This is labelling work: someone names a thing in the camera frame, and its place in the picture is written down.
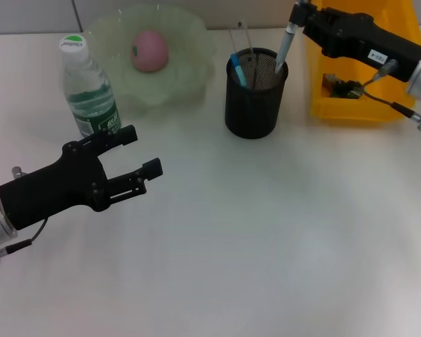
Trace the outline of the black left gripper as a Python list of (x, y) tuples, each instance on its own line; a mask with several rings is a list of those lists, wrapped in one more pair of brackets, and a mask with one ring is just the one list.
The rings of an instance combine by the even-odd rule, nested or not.
[(100, 212), (110, 204), (145, 194), (145, 181), (163, 175), (159, 158), (139, 169), (107, 181), (98, 157), (138, 140), (133, 125), (112, 132), (103, 128), (80, 142), (62, 147), (53, 164), (0, 186), (4, 212), (16, 230), (22, 230), (73, 206)]

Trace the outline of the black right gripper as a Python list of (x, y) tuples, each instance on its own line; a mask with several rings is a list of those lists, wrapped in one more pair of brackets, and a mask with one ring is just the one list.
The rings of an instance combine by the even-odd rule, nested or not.
[(318, 10), (311, 1), (296, 1), (289, 22), (304, 27), (304, 35), (321, 47), (329, 58), (351, 58), (375, 69), (387, 60), (397, 61), (389, 73), (406, 83), (421, 61), (421, 45), (404, 39), (375, 24), (365, 13), (346, 13), (333, 8)]

